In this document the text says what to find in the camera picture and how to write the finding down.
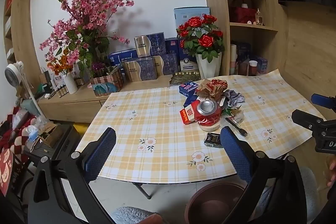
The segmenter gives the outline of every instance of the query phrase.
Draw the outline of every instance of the perfume bottle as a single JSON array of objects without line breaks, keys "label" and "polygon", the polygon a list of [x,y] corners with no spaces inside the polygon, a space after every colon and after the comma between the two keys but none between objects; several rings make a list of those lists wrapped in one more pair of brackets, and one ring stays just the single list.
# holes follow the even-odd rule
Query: perfume bottle
[{"label": "perfume bottle", "polygon": [[257,25],[262,25],[263,24],[263,17],[261,16],[259,8],[258,8],[257,12],[255,13],[255,24],[257,24]]}]

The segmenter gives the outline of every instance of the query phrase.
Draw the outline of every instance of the electric fan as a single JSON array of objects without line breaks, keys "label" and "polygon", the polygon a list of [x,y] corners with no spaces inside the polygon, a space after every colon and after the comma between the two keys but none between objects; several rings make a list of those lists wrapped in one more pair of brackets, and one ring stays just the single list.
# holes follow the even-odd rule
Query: electric fan
[{"label": "electric fan", "polygon": [[37,110],[40,112],[40,114],[45,118],[42,110],[40,109],[39,105],[37,104],[35,97],[31,91],[31,89],[29,88],[28,82],[26,80],[26,75],[23,71],[23,63],[21,61],[18,61],[14,64],[9,64],[6,68],[5,68],[5,77],[8,81],[8,83],[10,83],[11,86],[13,87],[18,87],[19,84],[23,83],[25,89],[28,91],[30,98],[32,99],[34,105],[36,106]]}]

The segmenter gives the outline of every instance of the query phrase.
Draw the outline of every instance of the yellow plaid tablecloth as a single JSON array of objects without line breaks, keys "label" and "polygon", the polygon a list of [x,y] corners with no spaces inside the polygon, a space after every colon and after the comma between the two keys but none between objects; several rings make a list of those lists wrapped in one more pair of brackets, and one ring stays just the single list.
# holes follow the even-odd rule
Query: yellow plaid tablecloth
[{"label": "yellow plaid tablecloth", "polygon": [[[228,89],[240,92],[248,133],[246,141],[269,157],[279,157],[311,137],[295,125],[295,109],[323,117],[288,85],[278,70],[257,77],[220,76]],[[204,145],[206,132],[197,123],[184,125],[179,111],[186,97],[178,86],[112,93],[83,136],[78,151],[97,140],[107,127],[117,143],[100,176],[142,183],[183,183],[235,174],[224,149]]]}]

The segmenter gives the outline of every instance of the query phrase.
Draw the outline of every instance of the white flower pot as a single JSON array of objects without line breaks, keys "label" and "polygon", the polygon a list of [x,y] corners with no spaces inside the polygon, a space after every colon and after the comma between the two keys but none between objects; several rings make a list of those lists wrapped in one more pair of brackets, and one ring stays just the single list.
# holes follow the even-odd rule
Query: white flower pot
[{"label": "white flower pot", "polygon": [[217,58],[213,58],[211,63],[208,62],[207,58],[202,59],[201,54],[196,54],[196,59],[199,73],[201,74],[202,79],[208,79],[219,75],[222,62],[222,53],[219,53]]},{"label": "white flower pot", "polygon": [[62,78],[70,94],[73,94],[78,90],[76,82],[71,75],[71,72],[69,72],[67,75],[62,75]]}]

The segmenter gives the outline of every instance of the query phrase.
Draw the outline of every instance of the crumpled paper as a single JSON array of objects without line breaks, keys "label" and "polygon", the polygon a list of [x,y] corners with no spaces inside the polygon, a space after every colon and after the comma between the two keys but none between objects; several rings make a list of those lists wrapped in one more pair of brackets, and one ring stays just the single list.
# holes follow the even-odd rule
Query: crumpled paper
[{"label": "crumpled paper", "polygon": [[245,97],[241,93],[237,93],[234,90],[225,90],[223,96],[225,96],[225,108],[235,107],[238,103],[245,102]]},{"label": "crumpled paper", "polygon": [[210,81],[205,79],[196,89],[196,94],[198,96],[209,97],[215,101],[218,101],[226,89],[226,81],[218,79],[213,79]]}]

